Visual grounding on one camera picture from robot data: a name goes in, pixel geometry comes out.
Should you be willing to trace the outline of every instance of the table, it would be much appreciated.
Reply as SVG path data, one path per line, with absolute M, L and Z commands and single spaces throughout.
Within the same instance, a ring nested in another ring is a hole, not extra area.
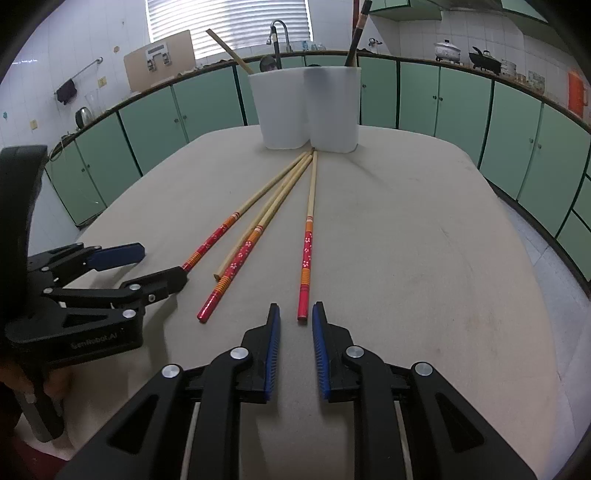
M 109 288 L 181 265 L 298 151 L 269 151 L 258 127 L 183 147 L 116 200 L 86 245 L 142 242 L 138 265 L 72 286 Z M 142 348 L 76 367 L 66 424 L 81 447 L 163 365 L 208 364 L 281 307 L 278 382 L 242 410 L 244 479 L 352 479 L 352 406 L 319 399 L 311 325 L 296 321 L 310 170 L 295 186 L 206 325 L 195 314 L 213 272 L 255 205 L 190 273 L 147 308 Z M 320 153 L 311 301 L 385 362 L 432 363 L 540 474 L 556 412 L 550 323 L 518 234 L 459 148 L 424 135 L 360 127 L 346 155 Z

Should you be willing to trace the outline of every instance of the orange thermos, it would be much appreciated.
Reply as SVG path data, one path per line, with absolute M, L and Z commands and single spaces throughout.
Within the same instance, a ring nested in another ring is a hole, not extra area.
M 583 107 L 587 103 L 587 90 L 583 86 L 583 79 L 574 70 L 569 70 L 569 110 L 583 117 Z

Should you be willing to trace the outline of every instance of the tiled floor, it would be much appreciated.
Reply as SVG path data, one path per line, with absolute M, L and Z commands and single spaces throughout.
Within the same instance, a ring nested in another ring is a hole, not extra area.
M 591 422 L 591 303 L 548 243 L 504 202 L 530 256 L 554 333 L 558 375 L 556 431 L 545 474 L 551 480 Z

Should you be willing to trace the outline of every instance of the silver screw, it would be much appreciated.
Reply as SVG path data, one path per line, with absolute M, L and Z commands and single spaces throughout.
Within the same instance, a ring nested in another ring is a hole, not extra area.
M 347 350 L 345 350 L 345 353 L 351 358 L 360 358 L 365 353 L 365 350 L 363 350 L 360 346 L 351 345 L 347 348 Z
M 166 378 L 174 378 L 181 372 L 178 365 L 167 365 L 162 369 L 162 376 Z
M 230 352 L 230 356 L 235 360 L 242 360 L 248 356 L 248 350 L 243 346 L 237 346 Z
M 433 367 L 425 362 L 417 364 L 414 369 L 421 377 L 428 377 L 433 373 Z

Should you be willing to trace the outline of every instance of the human hand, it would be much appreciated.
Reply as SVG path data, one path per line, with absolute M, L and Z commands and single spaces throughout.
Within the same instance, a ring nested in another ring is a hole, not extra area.
M 13 360 L 0 361 L 0 382 L 14 391 L 34 393 L 33 384 L 26 377 L 22 368 Z M 54 400 L 62 400 L 69 392 L 71 383 L 72 369 L 70 367 L 57 368 L 49 372 L 43 384 L 43 391 Z

